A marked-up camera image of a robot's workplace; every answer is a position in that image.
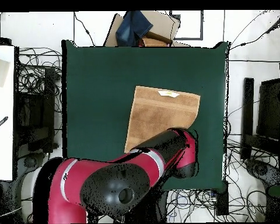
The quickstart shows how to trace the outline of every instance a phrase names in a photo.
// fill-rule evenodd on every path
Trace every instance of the green table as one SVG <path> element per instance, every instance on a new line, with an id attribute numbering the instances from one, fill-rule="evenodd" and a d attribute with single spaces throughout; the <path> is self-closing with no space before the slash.
<path id="1" fill-rule="evenodd" d="M 137 85 L 194 93 L 201 101 L 189 130 L 198 132 L 200 171 L 170 178 L 164 189 L 221 187 L 227 47 L 75 47 L 62 41 L 63 156 L 108 161 L 122 155 Z"/>

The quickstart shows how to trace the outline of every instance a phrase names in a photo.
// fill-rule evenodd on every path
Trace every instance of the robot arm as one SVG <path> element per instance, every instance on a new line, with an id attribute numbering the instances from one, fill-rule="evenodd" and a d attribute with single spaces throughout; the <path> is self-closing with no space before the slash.
<path id="1" fill-rule="evenodd" d="M 48 223 L 86 223 L 86 209 L 112 217 L 124 215 L 166 171 L 178 178 L 194 176 L 195 151 L 194 137 L 175 128 L 110 162 L 65 159 L 51 180 Z"/>

